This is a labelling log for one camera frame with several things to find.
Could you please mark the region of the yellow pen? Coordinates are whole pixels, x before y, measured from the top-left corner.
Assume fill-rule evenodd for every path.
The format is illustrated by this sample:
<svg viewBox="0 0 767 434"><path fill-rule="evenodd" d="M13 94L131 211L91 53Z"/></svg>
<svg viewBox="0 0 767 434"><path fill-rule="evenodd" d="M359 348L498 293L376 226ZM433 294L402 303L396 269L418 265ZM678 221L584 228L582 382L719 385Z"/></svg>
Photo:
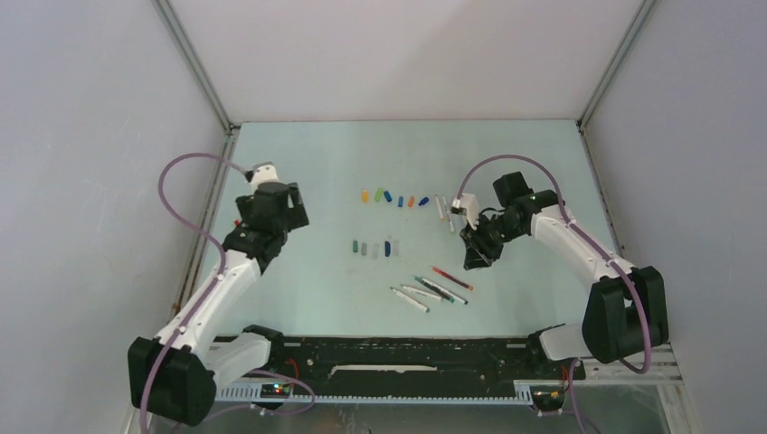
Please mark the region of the yellow pen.
<svg viewBox="0 0 767 434"><path fill-rule="evenodd" d="M442 204L441 196L439 194L434 195L435 207L438 210L439 218L441 222L445 221L444 206Z"/></svg>

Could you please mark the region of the orange red gel pen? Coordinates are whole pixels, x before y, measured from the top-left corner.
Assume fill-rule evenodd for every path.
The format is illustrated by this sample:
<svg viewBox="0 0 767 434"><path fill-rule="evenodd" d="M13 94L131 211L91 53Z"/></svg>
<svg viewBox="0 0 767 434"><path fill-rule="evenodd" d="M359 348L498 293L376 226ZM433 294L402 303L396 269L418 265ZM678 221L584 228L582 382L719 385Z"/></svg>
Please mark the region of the orange red gel pen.
<svg viewBox="0 0 767 434"><path fill-rule="evenodd" d="M457 278L457 277L451 275L450 273L444 271L443 269L440 269L438 267L431 267L431 269L432 269L433 272L435 272L439 276L449 280L450 282L452 282L452 283L454 283L454 284L456 284L456 285L458 285L458 286L460 286L462 288L467 289L468 291L473 291L474 290L474 287L472 285L470 285L468 282L466 282L466 281L464 281L464 280L462 280L460 278Z"/></svg>

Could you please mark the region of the light green pen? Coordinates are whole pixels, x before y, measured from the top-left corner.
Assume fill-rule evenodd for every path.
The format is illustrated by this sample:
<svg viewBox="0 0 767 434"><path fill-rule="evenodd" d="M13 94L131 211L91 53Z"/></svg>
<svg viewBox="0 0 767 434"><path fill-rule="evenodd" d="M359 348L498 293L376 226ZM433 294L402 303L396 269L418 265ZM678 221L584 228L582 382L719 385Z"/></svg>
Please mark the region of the light green pen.
<svg viewBox="0 0 767 434"><path fill-rule="evenodd" d="M443 211L444 211L444 217L445 217L446 221L448 222L450 233L451 234L455 234L456 233L456 229L455 229L454 222L452 220L452 214L451 214L451 211L450 211L450 202L448 201L448 199L447 199L447 197L445 195L443 195L441 197L441 199L443 201L442 208L443 208Z"/></svg>

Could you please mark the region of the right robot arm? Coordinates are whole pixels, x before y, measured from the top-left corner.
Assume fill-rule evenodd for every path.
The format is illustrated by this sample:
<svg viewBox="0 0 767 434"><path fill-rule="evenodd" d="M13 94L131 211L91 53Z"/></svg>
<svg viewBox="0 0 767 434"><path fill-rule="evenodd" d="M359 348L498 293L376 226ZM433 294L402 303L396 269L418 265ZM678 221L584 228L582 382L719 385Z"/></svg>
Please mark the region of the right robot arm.
<svg viewBox="0 0 767 434"><path fill-rule="evenodd" d="M500 205L495 215L480 209L475 195L460 193L451 212L466 220L460 237L466 270L488 268L506 243L530 236L553 251L587 287L582 321L533 334L526 353L531 374L548 378L563 360L592 358L612 363L669 340L665 283L654 267L639 268L592 238L553 190L536 192L519 172L493 183Z"/></svg>

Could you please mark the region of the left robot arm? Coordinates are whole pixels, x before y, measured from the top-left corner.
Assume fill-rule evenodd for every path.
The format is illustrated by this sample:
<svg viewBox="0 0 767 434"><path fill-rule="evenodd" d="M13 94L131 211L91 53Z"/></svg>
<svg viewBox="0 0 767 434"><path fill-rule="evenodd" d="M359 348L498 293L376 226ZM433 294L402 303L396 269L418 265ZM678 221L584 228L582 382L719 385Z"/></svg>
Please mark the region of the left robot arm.
<svg viewBox="0 0 767 434"><path fill-rule="evenodd" d="M308 225L296 183L266 181L236 200L241 222L218 246L213 269L182 310L154 337L128 348L131 400L143 429L150 414L188 426L209 414L221 389L258 370L275 376L285 351L263 333L244 331L212 349L224 317L277 258L291 231Z"/></svg>

